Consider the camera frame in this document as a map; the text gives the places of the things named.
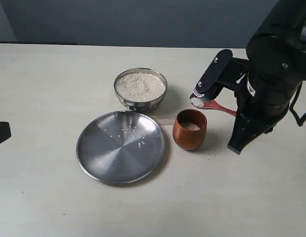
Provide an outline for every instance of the table surface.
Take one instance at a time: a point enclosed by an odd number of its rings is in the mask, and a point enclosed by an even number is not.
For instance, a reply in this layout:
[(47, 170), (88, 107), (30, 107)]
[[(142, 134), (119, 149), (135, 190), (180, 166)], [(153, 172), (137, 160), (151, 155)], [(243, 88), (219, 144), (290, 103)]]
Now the table surface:
[[(288, 115), (240, 156), (226, 148), (234, 117), (204, 111), (203, 146), (173, 141), (176, 114), (220, 49), (0, 44), (0, 236), (306, 236), (306, 123)], [(245, 57), (245, 50), (233, 50)], [(163, 162), (116, 187), (91, 179), (76, 142), (94, 118), (125, 108), (113, 81), (122, 71), (161, 72), (169, 90), (150, 116), (167, 137)], [(218, 101), (235, 109), (232, 92)], [(306, 83), (297, 111), (306, 111)]]

